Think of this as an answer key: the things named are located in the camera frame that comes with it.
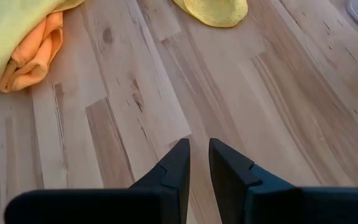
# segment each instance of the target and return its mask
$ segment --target wooden floor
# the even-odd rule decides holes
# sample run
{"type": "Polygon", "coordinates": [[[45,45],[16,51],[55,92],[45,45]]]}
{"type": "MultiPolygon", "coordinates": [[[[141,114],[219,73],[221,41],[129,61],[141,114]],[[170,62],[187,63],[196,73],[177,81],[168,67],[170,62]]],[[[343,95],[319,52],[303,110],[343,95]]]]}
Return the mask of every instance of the wooden floor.
{"type": "Polygon", "coordinates": [[[128,187],[191,140],[188,223],[220,223],[219,138],[295,185],[358,185],[358,26],[345,0],[248,0],[233,29],[171,0],[87,0],[41,84],[0,93],[0,221],[32,189],[128,187]]]}

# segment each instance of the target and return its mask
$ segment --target yellow towel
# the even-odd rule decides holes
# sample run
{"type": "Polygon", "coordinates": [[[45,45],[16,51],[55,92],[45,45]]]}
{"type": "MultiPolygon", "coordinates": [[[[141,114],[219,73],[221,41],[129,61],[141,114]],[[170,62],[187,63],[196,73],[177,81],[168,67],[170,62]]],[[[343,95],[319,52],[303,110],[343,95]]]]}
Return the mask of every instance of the yellow towel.
{"type": "Polygon", "coordinates": [[[246,0],[173,0],[185,12],[206,25],[232,27],[248,13],[246,0]]]}
{"type": "Polygon", "coordinates": [[[18,44],[47,14],[83,0],[0,0],[0,79],[18,44]]]}
{"type": "Polygon", "coordinates": [[[15,48],[0,80],[0,90],[22,90],[41,82],[63,42],[63,12],[43,19],[15,48]]]}

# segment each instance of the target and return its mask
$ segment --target orange cloth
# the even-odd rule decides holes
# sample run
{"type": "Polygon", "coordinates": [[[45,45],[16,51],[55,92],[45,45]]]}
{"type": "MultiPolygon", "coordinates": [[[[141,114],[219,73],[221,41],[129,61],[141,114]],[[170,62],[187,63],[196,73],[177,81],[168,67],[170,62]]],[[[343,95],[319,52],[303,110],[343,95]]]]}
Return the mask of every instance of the orange cloth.
{"type": "Polygon", "coordinates": [[[0,90],[22,90],[41,82],[63,42],[63,12],[53,12],[15,48],[0,80],[0,90]]]}

